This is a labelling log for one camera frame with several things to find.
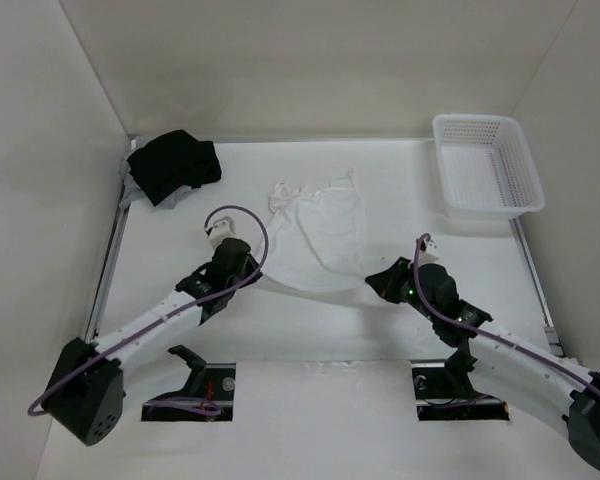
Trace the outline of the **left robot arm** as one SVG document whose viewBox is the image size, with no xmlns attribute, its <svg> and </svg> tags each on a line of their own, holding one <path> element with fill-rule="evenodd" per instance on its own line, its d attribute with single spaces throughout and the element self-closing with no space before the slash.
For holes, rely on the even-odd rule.
<svg viewBox="0 0 600 480">
<path fill-rule="evenodd" d="M 245 241 L 222 240 L 209 262 L 180 280 L 140 317 L 91 342 L 80 338 L 68 342 L 50 377 L 42 410 L 82 444 L 95 445 L 121 419 L 132 374 L 169 354 L 184 364 L 170 375 L 172 390 L 160 388 L 144 400 L 143 416 L 177 410 L 196 419 L 221 415 L 221 407 L 204 387 L 206 361 L 182 340 L 220 313 L 236 290 L 255 283 L 260 276 Z"/>
</svg>

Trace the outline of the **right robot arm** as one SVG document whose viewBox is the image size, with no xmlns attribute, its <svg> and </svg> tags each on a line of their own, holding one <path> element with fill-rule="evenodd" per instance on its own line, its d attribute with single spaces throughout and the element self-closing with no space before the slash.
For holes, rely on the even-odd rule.
<svg viewBox="0 0 600 480">
<path fill-rule="evenodd" d="M 451 393 L 474 390 L 523 410 L 600 472 L 600 370 L 559 359 L 506 330 L 463 300 L 439 264 L 416 267 L 399 258 L 365 282 L 381 299 L 418 311 L 453 349 L 443 373 Z"/>
</svg>

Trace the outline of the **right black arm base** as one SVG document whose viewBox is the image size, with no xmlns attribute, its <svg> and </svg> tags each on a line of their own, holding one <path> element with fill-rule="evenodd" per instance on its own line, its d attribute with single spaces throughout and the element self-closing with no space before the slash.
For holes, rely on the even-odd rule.
<svg viewBox="0 0 600 480">
<path fill-rule="evenodd" d="M 416 361 L 411 375 L 419 421 L 509 421 L 505 402 L 474 389 L 468 378 L 471 363 L 460 354 L 446 360 Z"/>
</svg>

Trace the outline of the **white tank top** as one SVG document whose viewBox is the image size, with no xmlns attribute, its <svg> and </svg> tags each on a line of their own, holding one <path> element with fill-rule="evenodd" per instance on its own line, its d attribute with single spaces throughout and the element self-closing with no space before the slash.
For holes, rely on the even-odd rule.
<svg viewBox="0 0 600 480">
<path fill-rule="evenodd" d="M 353 171 L 312 189 L 277 183 L 269 194 L 269 248 L 263 273 L 307 293 L 353 290 L 363 283 L 365 203 Z"/>
</svg>

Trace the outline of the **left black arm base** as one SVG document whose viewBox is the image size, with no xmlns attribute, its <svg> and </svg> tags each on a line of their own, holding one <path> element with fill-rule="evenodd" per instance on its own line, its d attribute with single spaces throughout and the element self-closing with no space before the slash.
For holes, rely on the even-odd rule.
<svg viewBox="0 0 600 480">
<path fill-rule="evenodd" d="M 145 423 L 231 422 L 237 368 L 235 364 L 208 363 L 183 345 L 168 350 L 176 367 L 185 367 L 187 376 L 178 373 L 173 387 L 164 387 L 159 395 L 142 405 Z"/>
</svg>

